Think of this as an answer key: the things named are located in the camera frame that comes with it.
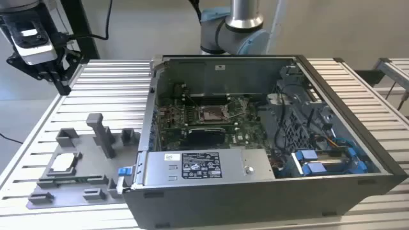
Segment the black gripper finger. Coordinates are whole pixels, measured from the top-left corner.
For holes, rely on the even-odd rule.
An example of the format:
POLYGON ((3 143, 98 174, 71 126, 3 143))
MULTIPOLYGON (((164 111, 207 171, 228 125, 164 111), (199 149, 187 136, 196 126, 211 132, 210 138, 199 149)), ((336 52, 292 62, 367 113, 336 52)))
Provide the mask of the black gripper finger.
POLYGON ((52 61, 54 84, 60 95, 71 93, 70 82, 83 61, 84 55, 68 48, 58 50, 58 59, 52 61))
POLYGON ((36 80, 47 80, 54 81, 52 76, 48 69, 48 62, 43 62, 40 64, 30 65, 23 60, 22 56, 18 52, 14 52, 14 54, 7 58, 7 63, 15 67, 18 70, 24 72, 27 75, 30 75, 36 80))

